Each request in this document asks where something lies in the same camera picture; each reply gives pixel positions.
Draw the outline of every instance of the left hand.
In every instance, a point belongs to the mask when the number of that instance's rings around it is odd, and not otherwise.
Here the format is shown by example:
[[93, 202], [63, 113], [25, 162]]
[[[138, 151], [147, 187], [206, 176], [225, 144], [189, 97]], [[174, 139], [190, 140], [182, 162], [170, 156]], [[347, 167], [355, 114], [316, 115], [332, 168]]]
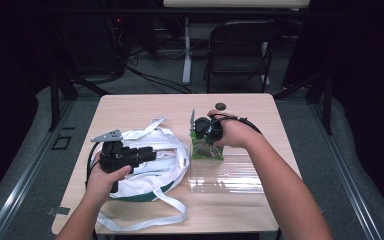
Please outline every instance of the left hand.
[[[93, 164], [99, 161], [99, 154], [100, 152], [95, 155]], [[90, 173], [84, 197], [92, 200], [95, 204], [98, 204], [98, 206], [104, 205], [108, 200], [113, 183], [123, 180], [130, 170], [130, 166], [125, 166], [115, 172], [106, 173], [102, 170], [101, 164], [98, 162]]]

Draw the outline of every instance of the wooden table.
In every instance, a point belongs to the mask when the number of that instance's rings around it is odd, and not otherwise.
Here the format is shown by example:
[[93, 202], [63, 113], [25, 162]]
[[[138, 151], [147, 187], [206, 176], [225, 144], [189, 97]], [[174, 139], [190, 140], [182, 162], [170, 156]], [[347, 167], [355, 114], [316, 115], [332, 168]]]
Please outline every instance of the wooden table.
[[[85, 188], [86, 163], [93, 146], [90, 139], [114, 129], [127, 131], [143, 129], [153, 118], [165, 117], [162, 127], [170, 128], [187, 146], [192, 109], [195, 119], [206, 116], [218, 102], [227, 105], [226, 112], [248, 117], [267, 137], [268, 141], [299, 174], [279, 113], [269, 94], [192, 94], [192, 95], [107, 95], [102, 97], [87, 133], [73, 174], [61, 202], [70, 208], [69, 215], [57, 215], [52, 232], [57, 234], [80, 202]], [[242, 149], [226, 149], [228, 152]], [[186, 220], [173, 225], [150, 227], [137, 234], [183, 234], [262, 232], [277, 230], [267, 199], [260, 193], [196, 193], [191, 192], [188, 176], [167, 195], [187, 207]], [[162, 201], [128, 203], [108, 201], [101, 211], [120, 225], [130, 225], [156, 217], [176, 215], [177, 212]], [[96, 224], [98, 234], [114, 234]]]

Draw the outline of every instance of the dark background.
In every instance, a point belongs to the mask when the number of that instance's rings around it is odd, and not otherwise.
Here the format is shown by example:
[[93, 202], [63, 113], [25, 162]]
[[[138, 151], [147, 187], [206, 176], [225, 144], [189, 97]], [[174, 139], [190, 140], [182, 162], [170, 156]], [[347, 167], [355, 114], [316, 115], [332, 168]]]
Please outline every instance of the dark background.
[[[71, 50], [80, 51], [85, 58], [112, 60], [98, 61], [100, 66], [87, 61], [76, 63], [70, 57], [72, 52], [61, 45], [60, 35], [52, 29], [54, 25], [27, 15], [23, 4], [22, 1], [0, 1], [0, 180], [31, 126], [38, 104], [35, 94], [48, 86], [56, 67], [64, 66], [73, 72], [79, 72], [81, 67], [82, 71], [96, 70], [108, 75], [114, 69], [123, 70], [122, 52], [111, 47], [108, 40], [111, 36], [102, 35], [107, 34], [101, 28], [105, 22], [90, 25], [84, 20], [83, 27], [94, 28], [102, 34], [94, 38], [78, 37], [73, 44], [101, 41], [103, 50], [88, 49], [86, 45], [80, 50], [74, 47]], [[384, 1], [360, 1], [350, 6], [347, 1], [313, 0], [310, 7], [317, 12], [352, 10], [364, 14], [340, 23], [304, 23], [284, 84], [325, 70], [331, 57], [340, 53], [340, 57], [334, 58], [334, 96], [346, 111], [359, 159], [384, 196]], [[60, 30], [62, 36], [70, 34], [67, 26]], [[152, 52], [155, 46], [148, 47]]]

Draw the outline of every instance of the forearm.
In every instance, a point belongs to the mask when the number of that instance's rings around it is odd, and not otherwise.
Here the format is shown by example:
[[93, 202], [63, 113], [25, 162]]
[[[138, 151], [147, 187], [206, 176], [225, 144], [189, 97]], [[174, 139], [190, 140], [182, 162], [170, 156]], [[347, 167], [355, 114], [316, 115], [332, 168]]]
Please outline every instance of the forearm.
[[83, 198], [57, 239], [90, 239], [100, 208], [100, 204]]
[[286, 239], [329, 239], [330, 229], [311, 192], [263, 135], [245, 146]]

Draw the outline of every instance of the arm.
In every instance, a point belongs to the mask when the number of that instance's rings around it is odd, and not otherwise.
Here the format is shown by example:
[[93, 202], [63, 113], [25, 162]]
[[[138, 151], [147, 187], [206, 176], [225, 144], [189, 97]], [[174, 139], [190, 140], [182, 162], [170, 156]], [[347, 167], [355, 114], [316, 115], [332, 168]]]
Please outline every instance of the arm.
[[[211, 110], [208, 115], [219, 113]], [[332, 239], [330, 228], [310, 190], [264, 135], [236, 120], [221, 123], [223, 138], [216, 144], [242, 147], [248, 151], [285, 238]]]
[[[98, 160], [99, 154], [95, 156], [94, 162]], [[89, 239], [92, 236], [99, 210], [108, 200], [112, 184], [124, 179], [129, 172], [130, 166], [125, 166], [107, 174], [98, 163], [91, 171], [88, 186], [80, 204], [58, 234], [57, 239]]]

